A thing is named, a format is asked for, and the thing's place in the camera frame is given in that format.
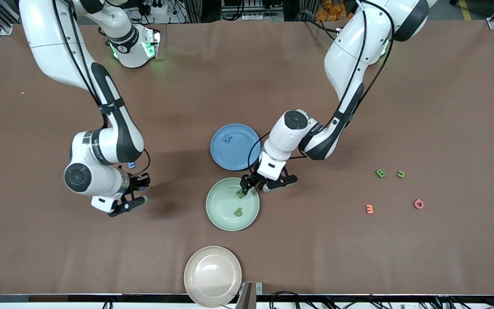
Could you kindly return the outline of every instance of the green plate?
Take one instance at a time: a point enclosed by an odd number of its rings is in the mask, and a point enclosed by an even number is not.
[[[225,231],[239,231],[255,221],[259,213],[259,194],[254,188],[239,198],[240,178],[222,179],[214,184],[207,195],[205,207],[211,222]]]

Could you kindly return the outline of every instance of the blue plate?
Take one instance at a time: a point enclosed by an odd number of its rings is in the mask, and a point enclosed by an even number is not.
[[[221,127],[211,140],[211,155],[213,160],[226,170],[245,170],[247,167],[247,156],[254,143],[259,140],[255,130],[250,127],[233,123]],[[257,143],[249,165],[252,166],[259,158],[260,143]]]

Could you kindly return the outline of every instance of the brown paper surface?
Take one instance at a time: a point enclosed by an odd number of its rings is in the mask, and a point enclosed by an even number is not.
[[[127,69],[96,26],[82,31],[145,137],[150,200],[110,218],[66,188],[70,142],[100,114],[87,92],[43,75],[16,26],[0,41],[0,293],[184,293],[188,258],[209,245],[234,252],[265,293],[494,293],[485,21],[429,22],[395,43],[333,155],[288,162],[298,183],[261,194],[238,232],[206,215],[213,184],[243,174],[212,161],[212,135],[230,123],[262,135],[294,108],[325,123],[337,107],[323,69],[330,39],[303,23],[170,25],[164,59]]]

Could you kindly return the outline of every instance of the cable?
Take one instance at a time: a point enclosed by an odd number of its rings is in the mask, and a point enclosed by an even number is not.
[[[390,308],[388,308],[385,305],[383,305],[383,303],[373,303],[373,302],[370,302],[370,303],[371,303],[371,305],[373,305],[377,309],[392,309],[392,304],[391,303],[388,303],[390,305]]]
[[[331,297],[331,305],[333,305],[333,307],[335,307],[335,309],[342,309],[342,308],[338,307],[337,305],[335,305],[335,297]]]
[[[272,16],[272,14],[270,13],[270,9],[266,11],[266,14],[268,14],[268,17],[270,17],[274,23],[277,23],[277,21],[274,19],[274,16]]]
[[[463,302],[461,302],[461,301],[457,300],[457,299],[456,299],[456,298],[454,298],[454,297],[451,297],[451,299],[453,299],[453,301],[455,301],[455,302],[457,302],[457,303],[460,303],[460,304],[461,304],[461,306],[463,306],[463,307],[464,307],[464,308],[466,308],[466,309],[472,309],[472,308],[468,307],[468,305],[467,305],[467,304],[465,304],[465,303],[463,303]]]
[[[308,17],[308,19],[301,18],[300,16],[302,16],[302,15],[306,15]],[[308,20],[314,21],[314,13],[310,12],[307,9],[304,9],[304,10],[298,12],[298,14],[296,14],[296,17],[293,21],[308,21]]]
[[[358,5],[359,5],[359,8],[360,8],[360,10],[361,10],[361,12],[363,14],[363,41],[361,43],[361,49],[359,50],[359,57],[357,57],[357,61],[355,62],[355,66],[353,68],[352,74],[351,74],[350,79],[348,81],[348,84],[346,85],[346,88],[344,90],[343,97],[342,98],[339,98],[339,105],[337,107],[337,111],[339,110],[341,104],[343,103],[343,99],[344,99],[345,94],[348,93],[350,84],[352,83],[353,77],[354,77],[355,73],[357,72],[357,69],[358,69],[357,67],[359,65],[359,62],[361,61],[361,57],[363,56],[363,49],[365,49],[365,41],[367,39],[367,15],[365,15],[365,8],[362,5],[360,5],[360,4],[361,3],[359,3]],[[325,127],[328,127],[329,126],[329,123],[331,123],[331,121],[333,120],[333,118],[334,118],[334,115],[331,116],[331,119],[329,119],[329,121],[327,122],[327,124],[325,125]]]
[[[329,31],[330,33],[339,33],[340,32],[340,30],[337,30],[337,29],[330,29],[330,28],[322,27],[321,25],[319,25],[318,23],[316,23],[315,21],[312,21],[312,20],[300,20],[300,21],[311,23],[314,26],[320,28],[321,30]]]
[[[98,33],[99,33],[100,35],[104,35],[104,36],[106,36],[106,33],[104,33],[104,31],[102,31],[102,28],[101,28],[100,26],[98,26]],[[106,42],[104,42],[104,45],[106,45],[106,46],[110,46],[110,40],[109,40],[109,39],[107,39],[107,40],[106,40]]]
[[[329,31],[327,31],[327,28],[325,28],[325,26],[323,25],[323,20],[321,20],[319,23],[323,27],[323,30],[325,30],[325,33],[327,33],[327,35],[331,38],[331,40],[335,41],[335,38],[329,33]]]
[[[188,19],[186,18],[186,15],[184,15],[184,12],[182,11],[182,6],[178,6],[178,9],[180,10],[180,13],[184,17],[184,23],[188,24]]]
[[[247,156],[247,166],[249,167],[249,172],[251,172],[251,174],[254,174],[253,170],[251,170],[251,153],[253,152],[253,149],[255,149],[255,146],[260,143],[260,141],[267,137],[268,135],[270,134],[270,131],[268,131],[268,133],[266,133],[265,135],[262,135],[259,140],[257,140],[253,146],[251,147],[251,150],[249,150],[249,156]]]
[[[234,21],[234,20],[239,19],[243,15],[243,10],[245,8],[245,2],[243,0],[238,0],[238,1],[241,1],[241,2],[238,2],[238,10],[235,12],[235,14],[232,16],[232,18],[226,18],[226,17],[222,16],[222,19],[228,20],[228,21]]]
[[[150,163],[151,163],[150,153],[148,153],[148,151],[146,150],[146,148],[143,150],[143,152],[145,152],[146,155],[148,156],[148,163],[146,164],[146,167],[144,167],[140,172],[137,172],[136,174],[134,174],[132,177],[139,176],[143,172],[146,172],[146,170],[150,167]]]
[[[98,96],[98,94],[96,94],[93,80],[90,78],[89,69],[87,67],[87,61],[85,60],[85,54],[83,53],[83,48],[81,47],[79,35],[77,34],[77,29],[75,27],[74,11],[72,10],[71,5],[68,5],[68,14],[70,15],[70,23],[72,25],[72,29],[74,30],[74,37],[75,37],[76,42],[77,42],[77,49],[79,49],[79,53],[81,55],[81,61],[83,61],[83,65],[85,68],[85,73],[87,74],[87,78],[89,79],[89,83],[90,83],[90,87],[92,89],[92,92],[94,92],[94,96],[96,97],[97,106],[100,106],[101,105],[100,97]],[[108,117],[106,116],[106,114],[102,114],[102,121],[103,121],[102,129],[106,129],[108,127]]]
[[[106,301],[104,302],[104,305],[102,305],[102,309],[106,309],[107,305],[110,305],[108,307],[108,309],[113,309],[114,308],[114,302],[112,301],[112,299],[115,299],[115,301],[117,301],[117,297],[114,297],[114,296],[107,297]]]
[[[373,84],[375,83],[377,78],[379,77],[380,72],[382,72],[382,70],[384,69],[384,65],[386,65],[386,62],[388,61],[388,57],[390,57],[390,53],[392,52],[392,45],[394,44],[394,36],[396,34],[396,27],[394,25],[394,20],[392,19],[392,16],[390,16],[390,13],[388,11],[386,11],[384,8],[382,8],[382,6],[379,6],[378,4],[374,4],[373,2],[370,2],[368,0],[362,0],[362,2],[365,2],[371,6],[376,7],[378,9],[380,9],[381,11],[383,11],[384,14],[386,14],[388,19],[390,20],[390,25],[392,26],[392,36],[390,37],[390,47],[388,47],[388,53],[386,53],[386,56],[384,57],[383,64],[380,66],[379,70],[375,74],[375,77],[373,78],[373,80],[371,81],[371,83],[369,84],[369,86],[367,87],[367,89],[365,90],[365,92],[363,93],[361,98],[359,99],[359,103],[355,107],[354,112],[357,109],[357,107],[359,106],[359,104],[363,101],[363,98],[365,98],[365,96],[367,95],[367,92],[369,92],[369,90],[371,89],[371,87],[373,86]]]
[[[293,159],[302,159],[302,158],[307,158],[308,156],[306,156],[305,153],[302,152],[302,150],[300,150],[300,148],[298,149],[298,152],[300,152],[300,156],[298,157],[292,157],[292,158],[289,158],[289,160],[293,160]]]
[[[87,87],[87,90],[89,91],[89,93],[92,96],[94,102],[96,103],[96,106],[99,106],[100,105],[100,100],[98,100],[98,96],[93,92],[93,90],[91,90],[89,84],[87,83],[87,79],[85,78],[83,72],[81,71],[81,68],[79,67],[79,64],[77,63],[77,61],[76,61],[76,59],[74,57],[74,54],[72,53],[72,50],[71,50],[71,47],[70,47],[70,43],[68,43],[67,37],[64,34],[64,29],[63,29],[63,26],[62,26],[62,22],[60,21],[60,14],[58,13],[57,0],[53,0],[53,11],[54,11],[55,16],[57,17],[58,27],[59,27],[60,33],[62,34],[63,40],[65,42],[65,45],[66,45],[66,49],[68,51],[68,54],[70,55],[70,58],[74,62],[74,65],[75,65],[75,67],[77,69],[77,72],[79,73],[79,75],[81,76],[81,79],[85,83],[85,86]],[[73,20],[74,16],[72,14],[70,14],[70,18]],[[72,21],[72,27],[75,30],[75,23],[73,21]],[[78,47],[81,48],[81,44],[80,44],[79,38],[77,36],[76,36],[76,42],[77,42]],[[104,129],[106,127],[108,127],[108,117],[105,114],[102,114],[102,129]]]
[[[113,6],[115,8],[121,8],[121,6],[116,6],[115,4],[110,3],[108,0],[106,0],[106,3],[107,4],[110,4],[111,6]]]
[[[310,307],[312,307],[314,309],[319,309],[311,301],[307,301],[306,299],[304,299],[304,297],[300,296],[299,294],[296,294],[296,293],[290,292],[290,291],[280,291],[280,292],[273,293],[272,294],[272,297],[270,298],[270,301],[268,303],[268,306],[270,307],[270,309],[274,309],[274,298],[275,297],[278,297],[279,295],[282,295],[282,294],[291,294],[291,295],[294,295],[297,299],[300,299],[302,302],[304,302],[308,306],[310,306]]]
[[[182,6],[182,7],[184,8],[184,10],[186,10],[186,12],[192,13],[192,14],[194,14],[194,15],[198,16],[199,18],[203,18],[203,16],[199,15],[198,13],[196,13],[196,12],[192,12],[192,11],[188,10],[188,8],[186,7],[186,4],[181,3],[181,2],[180,2],[180,1],[178,1],[178,0],[177,0],[176,2],[177,2],[177,4],[178,4],[179,6]]]

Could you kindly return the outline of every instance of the foam number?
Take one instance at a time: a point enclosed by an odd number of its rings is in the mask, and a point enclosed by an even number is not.
[[[423,208],[424,208],[424,202],[423,202],[420,198],[417,198],[417,199],[413,202],[413,206],[414,206],[416,209],[423,209]]]

